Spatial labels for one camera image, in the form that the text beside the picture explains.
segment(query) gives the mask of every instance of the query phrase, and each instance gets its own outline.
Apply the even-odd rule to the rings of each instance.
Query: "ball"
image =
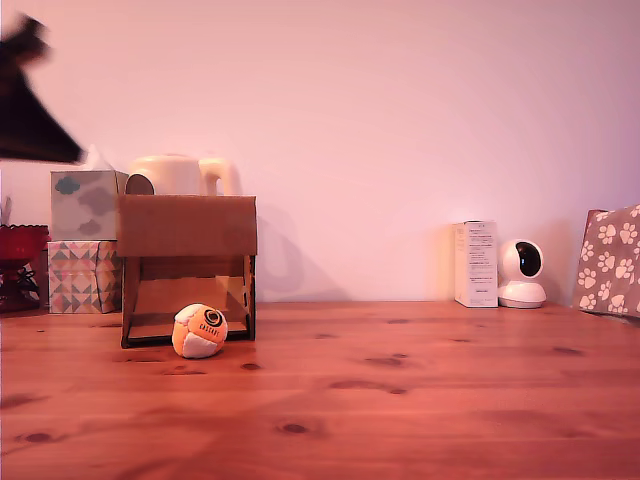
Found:
[[[229,327],[220,310],[194,303],[174,317],[173,349],[184,358],[205,358],[216,354],[227,339]]]

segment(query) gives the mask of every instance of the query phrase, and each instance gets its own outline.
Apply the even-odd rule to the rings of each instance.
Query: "tissue box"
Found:
[[[109,313],[122,305],[116,242],[49,242],[49,312]]]
[[[51,240],[116,240],[118,195],[128,174],[51,172]]]

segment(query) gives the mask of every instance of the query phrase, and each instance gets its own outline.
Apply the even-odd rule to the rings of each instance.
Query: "security camera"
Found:
[[[542,272],[542,250],[528,240],[511,240],[500,248],[498,271],[502,277],[498,287],[500,305],[512,308],[538,308],[547,295],[535,279]]]

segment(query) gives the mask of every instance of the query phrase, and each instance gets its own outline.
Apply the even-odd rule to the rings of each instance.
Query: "kettle handle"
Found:
[[[218,180],[222,182],[224,195],[235,195],[231,185],[231,171],[229,164],[223,158],[203,158],[198,162],[200,174],[207,195],[218,195],[216,184]]]

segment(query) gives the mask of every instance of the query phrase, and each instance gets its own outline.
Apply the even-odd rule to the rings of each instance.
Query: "cardboard flap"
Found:
[[[120,195],[118,255],[257,255],[256,199],[249,196]]]

